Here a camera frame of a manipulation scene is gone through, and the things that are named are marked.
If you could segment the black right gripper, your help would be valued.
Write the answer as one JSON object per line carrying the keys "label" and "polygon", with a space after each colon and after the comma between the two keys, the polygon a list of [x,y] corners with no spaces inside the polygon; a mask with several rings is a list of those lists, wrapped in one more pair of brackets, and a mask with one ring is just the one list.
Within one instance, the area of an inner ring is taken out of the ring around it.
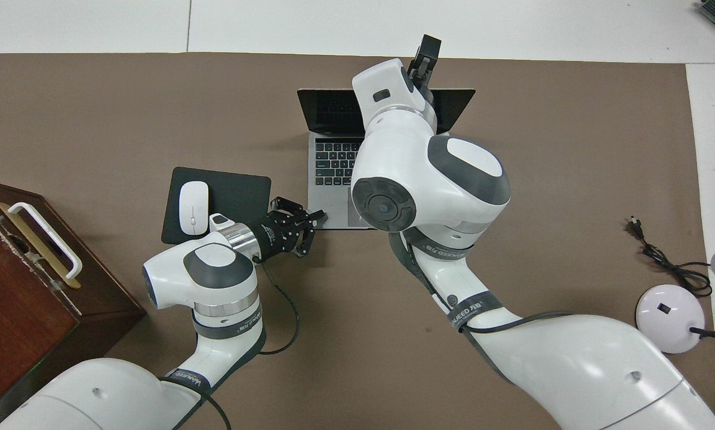
{"label": "black right gripper", "polygon": [[432,76],[429,65],[437,63],[441,44],[441,40],[425,33],[420,46],[418,46],[417,56],[411,61],[408,70],[409,79],[412,82],[417,82],[417,89],[432,108],[434,108],[434,95],[429,89],[429,81]]}

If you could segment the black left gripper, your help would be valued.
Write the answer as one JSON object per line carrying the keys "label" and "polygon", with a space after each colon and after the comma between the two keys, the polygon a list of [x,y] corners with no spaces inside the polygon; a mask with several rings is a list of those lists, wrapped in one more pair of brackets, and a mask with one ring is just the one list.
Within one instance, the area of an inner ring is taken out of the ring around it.
{"label": "black left gripper", "polygon": [[279,253],[293,253],[297,257],[310,254],[316,235],[318,221],[327,215],[323,210],[308,212],[302,204],[290,199],[273,198],[270,212],[264,217],[246,223],[259,247],[252,257],[256,264],[262,263]]}

